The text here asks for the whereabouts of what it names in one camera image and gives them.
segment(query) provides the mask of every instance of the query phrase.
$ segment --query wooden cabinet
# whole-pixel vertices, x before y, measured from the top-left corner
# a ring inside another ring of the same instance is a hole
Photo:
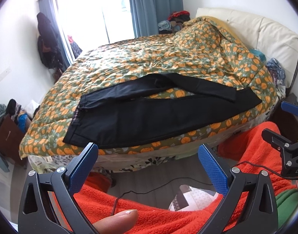
[[[19,145],[24,135],[10,116],[3,118],[0,123],[0,153],[21,166],[26,162],[26,159],[21,160],[19,156]]]

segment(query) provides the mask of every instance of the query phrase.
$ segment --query sliding glass door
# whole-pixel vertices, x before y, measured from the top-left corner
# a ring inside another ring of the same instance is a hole
[[[63,32],[83,51],[133,39],[129,0],[56,0]]]

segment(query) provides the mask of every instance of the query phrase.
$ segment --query clothing label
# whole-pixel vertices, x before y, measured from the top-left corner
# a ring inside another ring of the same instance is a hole
[[[53,161],[53,158],[52,158],[51,156],[44,157],[44,158],[45,158],[45,161],[46,161],[47,163],[50,163],[50,162]]]
[[[39,156],[29,156],[29,160],[31,160],[36,166],[40,166],[42,164]]]

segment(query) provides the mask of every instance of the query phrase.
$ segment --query bed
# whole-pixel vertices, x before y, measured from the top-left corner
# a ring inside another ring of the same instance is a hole
[[[200,44],[195,43],[196,36],[187,29],[199,29],[201,38],[206,40],[205,45],[201,40]],[[217,40],[220,36],[227,41],[223,46],[219,46],[222,42]],[[195,53],[196,44],[198,49],[204,50],[203,53]],[[259,58],[247,51],[250,48],[262,51],[267,60],[274,57],[280,61],[286,72],[285,85],[289,93],[298,71],[298,35],[275,21],[246,12],[199,8],[196,19],[188,22],[175,36],[141,37],[87,52],[68,68],[45,96],[21,142],[20,156],[28,157],[39,173],[67,165],[82,150],[63,142],[82,94],[161,72],[195,76],[237,89],[251,87],[262,103],[225,121],[167,140],[100,149],[93,170],[108,173],[135,171],[191,156],[202,143],[216,146],[233,133],[267,120],[284,97],[277,94],[272,78]],[[150,97],[170,98],[189,94],[174,88]]]

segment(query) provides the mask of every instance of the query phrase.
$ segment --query orange flower pattern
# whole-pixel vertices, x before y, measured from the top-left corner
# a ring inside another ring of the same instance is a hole
[[[248,51],[224,23],[195,18],[175,35],[125,40],[89,51],[78,58],[45,96],[20,145],[20,156],[81,153],[82,148],[62,142],[80,96],[150,73],[176,72],[236,87],[251,87],[262,103],[226,121],[188,133],[128,148],[100,149],[99,154],[138,154],[186,144],[248,122],[275,103],[276,88],[266,67]],[[192,95],[174,88],[151,96]]]

